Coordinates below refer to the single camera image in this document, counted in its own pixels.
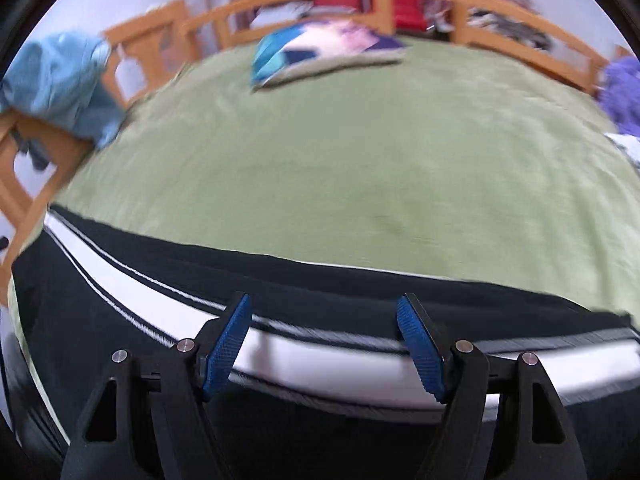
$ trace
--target black fabric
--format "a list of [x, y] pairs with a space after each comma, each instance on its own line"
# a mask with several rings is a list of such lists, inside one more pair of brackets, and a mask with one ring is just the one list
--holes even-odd
[[[56, 210], [138, 272], [220, 303], [244, 290], [256, 314], [300, 326], [398, 338], [395, 300], [403, 292], [416, 292], [455, 338], [560, 336], [630, 325], [628, 317], [589, 312], [544, 294], [180, 246]], [[115, 349], [142, 355], [162, 345], [106, 306], [49, 234], [41, 234], [13, 270], [31, 357], [72, 434]], [[640, 421], [629, 412], [640, 413], [637, 390], [570, 408], [592, 478], [615, 467], [624, 443], [638, 433]], [[433, 434], [429, 426], [332, 415], [235, 384], [207, 405], [207, 413], [238, 479], [274, 478], [269, 471], [281, 479], [412, 478]]]
[[570, 335], [630, 325], [616, 314], [590, 312], [548, 294], [174, 244], [114, 230], [59, 206], [52, 209], [111, 256], [149, 277], [223, 304], [244, 290], [252, 294], [257, 315], [296, 326], [401, 340], [396, 299], [405, 292], [414, 292], [434, 322], [446, 324], [456, 339]]
[[46, 478], [25, 455], [2, 416], [0, 416], [0, 468], [5, 478], [17, 480]]
[[[57, 240], [57, 238], [54, 235], [50, 235], [50, 236], [54, 240]], [[173, 344], [175, 344], [177, 342], [175, 339], [171, 338], [171, 336], [167, 335], [165, 332], [162, 332], [157, 327], [149, 325], [149, 323], [147, 323], [144, 319], [142, 319], [140, 316], [138, 316], [137, 314], [132, 312], [130, 309], [128, 309], [125, 305], [123, 305], [118, 300], [116, 300], [108, 291], [104, 290], [104, 288], [102, 288], [100, 285], [98, 285], [98, 283], [91, 276], [91, 274], [86, 272], [82, 268], [82, 266], [78, 263], [76, 258], [68, 250], [66, 250], [64, 247], [60, 247], [60, 249], [63, 251], [63, 253], [65, 253], [66, 257], [76, 267], [76, 269], [78, 270], [78, 273], [82, 277], [84, 277], [84, 279], [88, 282], [88, 285], [91, 288], [93, 288], [94, 290], [99, 290], [100, 291], [100, 294], [103, 296], [103, 300], [104, 301], [108, 301], [111, 304], [116, 304], [117, 307], [122, 311], [122, 313], [126, 314], [126, 316], [129, 317], [129, 320], [131, 320], [132, 322], [138, 323], [139, 325], [145, 326], [146, 329], [149, 330], [149, 332], [154, 334], [156, 340], [164, 338], [171, 345], [173, 345]]]
[[626, 447], [624, 458], [618, 463], [609, 480], [628, 480], [638, 477], [640, 471], [640, 434]]
[[[2, 353], [6, 362], [8, 401], [12, 407], [15, 436], [31, 463], [28, 467], [37, 471], [34, 478], [59, 478], [67, 444], [33, 383], [14, 334], [2, 341]], [[0, 470], [3, 474], [8, 474], [4, 467]]]

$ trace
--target wooden bed frame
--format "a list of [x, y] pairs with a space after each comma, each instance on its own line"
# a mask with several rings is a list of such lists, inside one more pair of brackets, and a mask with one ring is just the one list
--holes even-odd
[[[232, 31], [228, 19], [231, 15], [256, 7], [273, 5], [289, 0], [233, 0], [231, 3], [190, 17], [183, 0], [176, 0], [161, 9], [117, 25], [104, 32], [114, 47], [108, 62], [103, 82], [123, 105], [154, 91], [170, 81], [178, 69], [168, 70], [161, 56], [162, 44], [170, 38], [171, 50], [180, 62], [193, 62], [201, 57], [197, 32], [201, 27], [212, 25], [220, 50], [251, 43], [289, 23], [278, 23], [269, 27]], [[537, 16], [516, 4], [505, 0], [447, 0], [451, 5], [453, 32], [450, 39], [458, 45], [478, 46], [514, 57], [565, 84], [580, 89], [587, 94], [596, 93], [598, 73], [609, 61], [545, 18]], [[367, 25], [382, 34], [394, 34], [393, 0], [372, 0], [372, 11], [350, 14], [349, 19]], [[470, 27], [468, 12], [473, 7], [489, 10], [514, 18], [537, 30], [546, 32], [563, 41], [566, 46], [580, 53], [586, 59], [585, 70], [557, 60], [548, 54], [517, 43], [488, 30]], [[121, 61], [119, 52], [135, 58], [146, 76], [146, 87], [126, 99], [117, 83], [116, 69]], [[17, 145], [8, 133], [16, 128], [24, 138], [40, 139], [57, 169], [53, 177], [38, 196], [31, 199], [14, 175], [14, 158]], [[30, 236], [48, 203], [74, 174], [78, 165], [91, 146], [77, 140], [65, 131], [27, 118], [18, 112], [8, 112], [0, 116], [0, 211], [14, 226], [15, 233], [3, 259], [0, 261], [0, 303], [7, 305], [7, 287], [11, 277], [11, 264]]]

